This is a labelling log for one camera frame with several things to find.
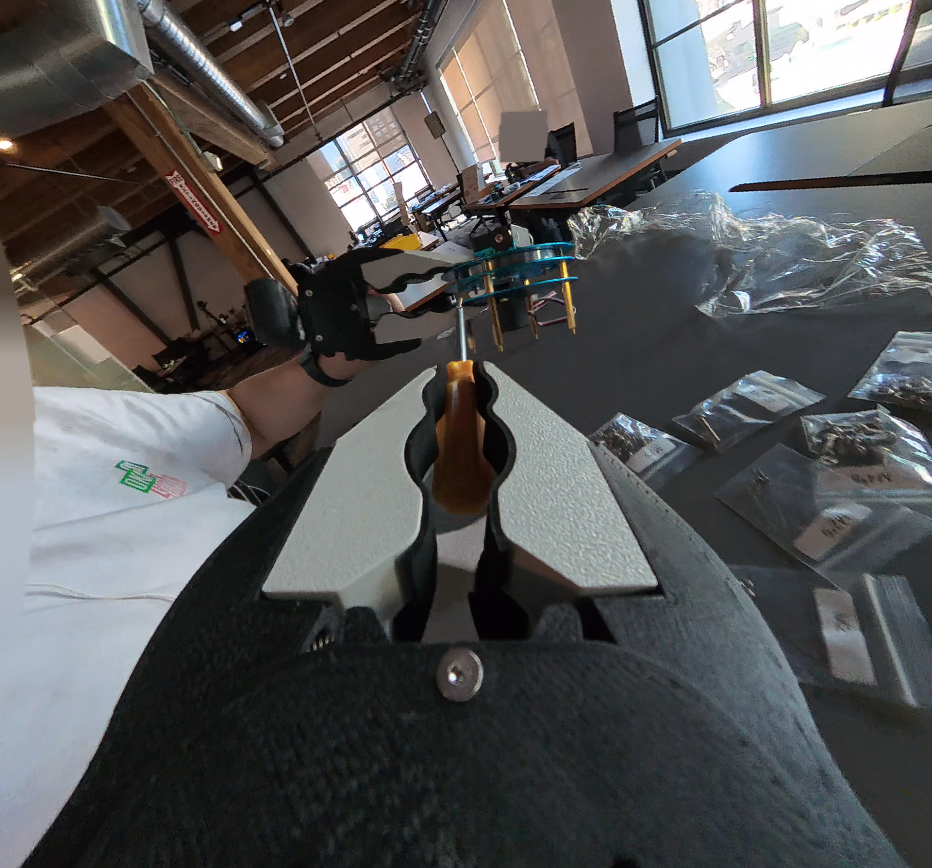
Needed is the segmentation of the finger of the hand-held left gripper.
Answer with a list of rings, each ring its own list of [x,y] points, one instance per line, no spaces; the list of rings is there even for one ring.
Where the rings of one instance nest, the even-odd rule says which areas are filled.
[[[400,312],[387,299],[370,299],[370,324],[379,347],[407,352],[401,344],[434,338],[453,326],[453,299],[430,299]]]
[[[364,251],[367,262],[361,263],[363,280],[380,294],[398,294],[411,284],[435,279],[458,264],[458,256],[422,250],[372,248]]]

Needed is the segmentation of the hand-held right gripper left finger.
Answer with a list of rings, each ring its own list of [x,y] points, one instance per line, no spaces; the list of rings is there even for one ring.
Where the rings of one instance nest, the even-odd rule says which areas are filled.
[[[437,572],[425,481],[438,455],[437,373],[426,369],[333,445],[263,594],[369,608],[396,639],[421,640]]]

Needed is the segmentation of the blue metal robot base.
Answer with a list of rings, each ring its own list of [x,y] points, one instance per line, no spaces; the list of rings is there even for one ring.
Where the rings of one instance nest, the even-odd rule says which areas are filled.
[[[462,307],[487,309],[494,345],[502,352],[505,333],[523,326],[534,338],[549,326],[577,333],[572,293],[577,278],[569,268],[576,259],[572,242],[537,243],[511,229],[505,248],[477,251],[442,277]]]

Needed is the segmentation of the amber handle screwdriver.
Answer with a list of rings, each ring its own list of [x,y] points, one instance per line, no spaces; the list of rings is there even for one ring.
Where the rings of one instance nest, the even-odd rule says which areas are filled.
[[[433,498],[452,515],[477,516],[487,506],[495,473],[483,454],[484,420],[468,358],[462,300],[457,303],[457,335],[460,358],[448,363],[445,412],[437,426]]]

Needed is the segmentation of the dark grey desk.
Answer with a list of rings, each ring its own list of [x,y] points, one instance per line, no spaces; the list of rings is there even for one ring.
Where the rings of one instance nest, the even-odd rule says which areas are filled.
[[[739,219],[893,220],[930,245],[930,184],[792,188],[738,193],[744,184],[930,170],[930,100],[742,136],[632,205],[672,208],[696,189],[721,195]],[[617,412],[670,433],[693,404],[756,370],[821,392],[815,410],[862,408],[848,392],[901,330],[930,330],[930,298],[905,291],[845,307],[737,315],[697,309],[714,257],[698,233],[648,231],[600,246],[575,265],[578,331],[524,328],[497,352],[476,323],[480,355],[589,434]],[[790,649],[823,652],[812,592],[829,583],[716,499],[717,490],[772,447],[799,448],[798,418],[722,454],[701,456],[660,495],[750,583],[776,584],[767,614]],[[913,866],[930,866],[930,712],[859,697],[833,682],[804,686],[832,753],[862,802]]]

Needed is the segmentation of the wooden edge office desk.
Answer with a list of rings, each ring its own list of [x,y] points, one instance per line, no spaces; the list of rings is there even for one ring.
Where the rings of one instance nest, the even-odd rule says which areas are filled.
[[[547,191],[535,188],[530,194],[514,200],[507,212],[530,213],[564,223],[577,211],[595,204],[619,187],[630,186],[630,180],[658,165],[682,143],[681,138],[663,140],[639,149],[631,155],[591,156],[582,159],[578,171]]]

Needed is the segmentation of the black wrist band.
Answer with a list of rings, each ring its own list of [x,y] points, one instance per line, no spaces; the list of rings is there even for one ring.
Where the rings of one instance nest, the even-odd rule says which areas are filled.
[[[310,346],[307,346],[298,358],[299,367],[315,383],[325,388],[339,388],[347,385],[353,380],[353,376],[341,379],[327,374],[321,368],[319,358],[320,354]]]

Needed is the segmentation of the small clear screw bag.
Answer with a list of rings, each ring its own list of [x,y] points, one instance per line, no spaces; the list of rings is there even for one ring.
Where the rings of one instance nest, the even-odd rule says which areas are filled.
[[[605,448],[655,491],[702,455],[692,444],[621,412],[592,432],[589,440]]]
[[[930,411],[931,333],[897,332],[847,396]]]
[[[784,445],[726,482],[716,498],[834,584],[863,572],[930,573],[929,517]]]
[[[758,370],[697,403],[672,422],[700,446],[726,451],[752,434],[825,399],[796,381]]]
[[[800,419],[810,454],[866,489],[928,491],[931,448],[926,436],[884,408]]]

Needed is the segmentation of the distant grid window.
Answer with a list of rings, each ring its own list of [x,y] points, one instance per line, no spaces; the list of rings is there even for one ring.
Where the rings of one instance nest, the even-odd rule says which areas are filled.
[[[432,190],[390,106],[311,153],[309,164],[353,232],[397,218],[402,202]]]

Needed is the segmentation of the red white sign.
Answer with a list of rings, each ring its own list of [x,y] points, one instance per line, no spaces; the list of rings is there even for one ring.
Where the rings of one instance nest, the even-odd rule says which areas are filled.
[[[163,175],[163,179],[209,236],[216,237],[223,233],[224,228],[220,220],[200,199],[197,192],[188,183],[188,180],[181,172],[174,170],[169,174]]]

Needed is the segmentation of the window with beige blinds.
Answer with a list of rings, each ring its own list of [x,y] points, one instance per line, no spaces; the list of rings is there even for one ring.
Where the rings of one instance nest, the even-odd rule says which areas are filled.
[[[505,0],[482,0],[439,70],[476,163],[499,157],[503,112],[540,107]]]

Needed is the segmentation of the black ceiling pipes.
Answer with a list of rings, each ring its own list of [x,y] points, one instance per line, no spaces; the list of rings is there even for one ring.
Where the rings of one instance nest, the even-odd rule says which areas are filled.
[[[411,93],[420,81],[419,63],[433,36],[445,3],[446,0],[426,0],[402,63],[390,78],[395,92]]]

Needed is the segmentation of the crumpled clear plastic wrap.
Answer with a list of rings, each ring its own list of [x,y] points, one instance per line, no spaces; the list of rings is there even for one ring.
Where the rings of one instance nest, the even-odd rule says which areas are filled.
[[[639,209],[586,207],[567,225],[577,259],[648,233],[688,235],[706,268],[696,308],[713,319],[931,294],[930,251],[891,219],[740,218],[720,194],[692,190]]]

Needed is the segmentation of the wooden support post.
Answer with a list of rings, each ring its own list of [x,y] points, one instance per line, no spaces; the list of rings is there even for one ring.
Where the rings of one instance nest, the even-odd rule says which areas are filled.
[[[297,293],[293,276],[220,177],[207,168],[200,152],[157,93],[146,83],[139,84],[105,104],[103,110],[163,181],[163,175],[174,170],[186,177],[224,228],[216,237],[202,230],[224,253],[242,280],[275,279],[293,295]]]

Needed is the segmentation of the large black frame window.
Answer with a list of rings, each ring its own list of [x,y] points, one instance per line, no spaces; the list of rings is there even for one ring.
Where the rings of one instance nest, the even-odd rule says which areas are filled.
[[[665,130],[880,86],[911,0],[639,0]]]

